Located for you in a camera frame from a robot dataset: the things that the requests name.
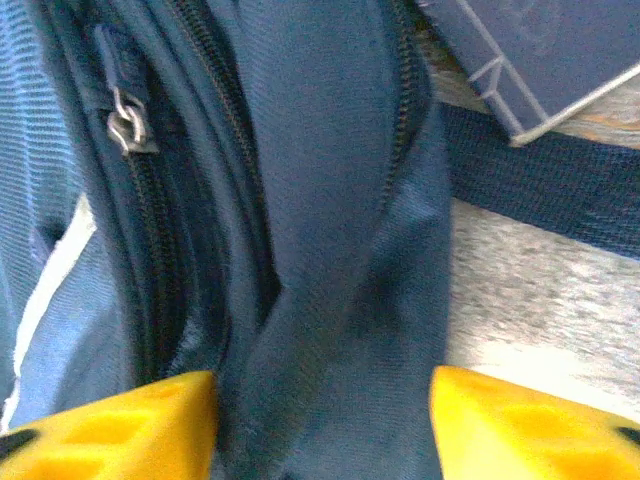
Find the zipper pull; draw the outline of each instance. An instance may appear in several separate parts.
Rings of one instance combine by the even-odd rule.
[[[115,111],[109,114],[107,133],[124,156],[159,153],[145,105],[149,102],[147,65],[133,41],[110,25],[94,31]]]

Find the yellow plastic piece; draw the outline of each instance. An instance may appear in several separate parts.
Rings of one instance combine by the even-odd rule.
[[[445,480],[640,480],[640,425],[469,370],[436,370],[431,419]]]
[[[217,429],[213,376],[194,372],[39,420],[0,480],[204,480]]]

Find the book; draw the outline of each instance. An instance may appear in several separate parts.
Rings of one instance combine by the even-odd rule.
[[[634,0],[417,3],[513,145],[535,140],[640,74]]]

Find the navy blue backpack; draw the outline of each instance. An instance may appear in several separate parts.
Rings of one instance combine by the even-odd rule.
[[[403,0],[0,1],[9,426],[211,369],[213,478],[440,478],[450,195],[427,73]],[[84,243],[18,375],[64,237]]]

